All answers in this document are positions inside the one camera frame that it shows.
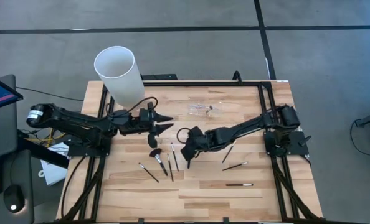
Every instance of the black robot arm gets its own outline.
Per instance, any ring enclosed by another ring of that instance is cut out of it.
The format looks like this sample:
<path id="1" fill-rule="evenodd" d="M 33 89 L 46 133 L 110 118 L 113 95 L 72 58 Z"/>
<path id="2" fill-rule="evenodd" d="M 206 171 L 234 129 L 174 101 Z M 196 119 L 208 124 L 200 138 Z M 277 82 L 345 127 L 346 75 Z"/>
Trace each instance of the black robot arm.
<path id="1" fill-rule="evenodd" d="M 148 103 L 148 109 L 141 108 L 138 117 L 132 116 L 127 110 L 118 110 L 102 118 L 68 111 L 52 103 L 46 103 L 32 106 L 26 122 L 33 128 L 54 128 L 71 134 L 82 140 L 82 147 L 92 148 L 103 146 L 106 139 L 111 139 L 118 132 L 123 136 L 149 132 L 148 144 L 156 148 L 155 137 L 173 124 L 158 125 L 155 122 L 172 119 L 158 114 L 152 103 Z"/>
<path id="2" fill-rule="evenodd" d="M 287 134 L 299 127 L 299 125 L 300 122 L 293 107 L 287 105 L 278 106 L 272 111 L 230 128 L 216 128 L 208 130 L 203 134 L 199 127 L 193 127 L 188 132 L 188 138 L 184 148 L 181 149 L 181 153 L 185 160 L 190 161 L 200 152 L 220 151 L 232 144 L 237 138 L 268 128 L 275 129 L 278 142 L 285 144 Z"/>

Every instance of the concrete floor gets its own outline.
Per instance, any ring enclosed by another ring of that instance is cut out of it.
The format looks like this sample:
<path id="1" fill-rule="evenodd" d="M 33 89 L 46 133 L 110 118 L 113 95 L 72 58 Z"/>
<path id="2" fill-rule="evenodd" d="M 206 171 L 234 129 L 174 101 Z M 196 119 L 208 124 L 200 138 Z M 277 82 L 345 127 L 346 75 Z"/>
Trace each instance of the concrete floor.
<path id="1" fill-rule="evenodd" d="M 370 1 L 260 0 L 266 26 L 370 25 Z M 257 26 L 252 0 L 0 0 L 0 30 L 170 26 Z M 370 157 L 349 140 L 351 122 L 370 114 L 370 30 L 267 31 L 278 79 L 289 80 L 306 134 L 315 184 L 329 220 L 370 223 Z M 93 59 L 102 49 L 134 51 L 142 74 L 180 79 L 267 79 L 260 32 L 142 32 L 0 34 L 0 76 L 17 85 L 83 98 L 98 80 Z M 19 128 L 31 105 L 53 102 L 79 111 L 81 103 L 21 91 Z M 370 152 L 370 126 L 355 129 Z M 48 187 L 32 161 L 36 223 L 53 220 L 62 183 Z"/>

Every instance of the wooden tabletop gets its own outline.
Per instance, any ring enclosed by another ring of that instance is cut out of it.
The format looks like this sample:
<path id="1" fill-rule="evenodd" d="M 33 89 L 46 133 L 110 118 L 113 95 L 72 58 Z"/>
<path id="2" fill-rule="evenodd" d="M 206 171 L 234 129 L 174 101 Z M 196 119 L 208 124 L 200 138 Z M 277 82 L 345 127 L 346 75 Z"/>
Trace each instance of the wooden tabletop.
<path id="1" fill-rule="evenodd" d="M 100 81 L 88 83 L 83 114 L 97 116 L 102 86 Z M 272 86 L 277 105 L 294 105 L 288 82 L 272 81 Z M 180 153 L 183 145 L 176 139 L 176 133 L 182 127 L 199 126 L 202 131 L 207 131 L 220 126 L 233 126 L 258 116 L 261 106 L 256 87 L 146 87 L 145 95 L 157 97 L 158 113 L 174 118 L 174 126 L 157 138 L 167 170 L 167 153 L 171 158 L 174 182 L 170 176 L 164 175 L 156 159 L 149 157 L 151 148 L 146 133 L 115 136 L 103 175 L 98 222 L 135 222 L 138 218 L 144 218 L 146 222 L 206 222 L 222 221 L 222 217 L 239 222 L 280 220 L 271 162 L 265 153 L 262 131 L 239 138 L 224 164 L 221 162 L 229 147 L 219 152 L 201 153 L 192 160 L 190 169 L 186 168 L 186 161 Z M 188 105 L 197 103 L 217 106 L 221 114 L 212 118 L 188 114 Z M 180 137 L 185 140 L 186 131 Z M 179 172 L 171 153 L 172 142 Z M 79 160 L 74 158 L 70 161 L 67 177 Z M 310 165 L 300 156 L 288 156 L 288 160 L 296 192 L 313 213 L 322 216 Z M 245 161 L 249 163 L 222 171 L 223 168 Z M 153 180 L 138 165 L 139 162 L 160 183 Z M 88 158 L 79 166 L 69 185 L 65 213 L 82 193 L 87 166 Z M 240 183 L 253 183 L 254 186 L 225 186 Z M 290 217 L 288 194 L 286 190 L 283 191 Z M 90 216 L 92 199 L 93 193 L 87 203 L 86 217 Z"/>

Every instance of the clear plastic cup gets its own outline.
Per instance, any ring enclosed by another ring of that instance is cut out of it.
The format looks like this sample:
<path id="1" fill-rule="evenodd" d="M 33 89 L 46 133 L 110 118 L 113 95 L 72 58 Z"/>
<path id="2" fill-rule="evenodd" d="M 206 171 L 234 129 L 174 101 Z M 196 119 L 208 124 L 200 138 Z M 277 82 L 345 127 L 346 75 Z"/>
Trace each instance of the clear plastic cup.
<path id="1" fill-rule="evenodd" d="M 145 97 L 140 71 L 128 48 L 114 46 L 102 50 L 93 66 L 119 105 L 131 107 Z"/>

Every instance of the white paper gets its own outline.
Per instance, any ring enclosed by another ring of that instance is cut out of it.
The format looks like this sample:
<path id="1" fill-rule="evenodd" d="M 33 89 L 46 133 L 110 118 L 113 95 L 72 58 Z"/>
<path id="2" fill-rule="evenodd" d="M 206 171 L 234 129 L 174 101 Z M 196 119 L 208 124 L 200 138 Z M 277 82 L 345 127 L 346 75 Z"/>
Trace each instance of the white paper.
<path id="1" fill-rule="evenodd" d="M 67 156 L 69 147 L 64 143 L 59 143 L 48 148 L 51 151 Z M 46 161 L 41 161 L 42 169 L 44 170 L 45 180 L 48 186 L 54 185 L 57 182 L 65 179 L 67 169 L 55 166 Z"/>

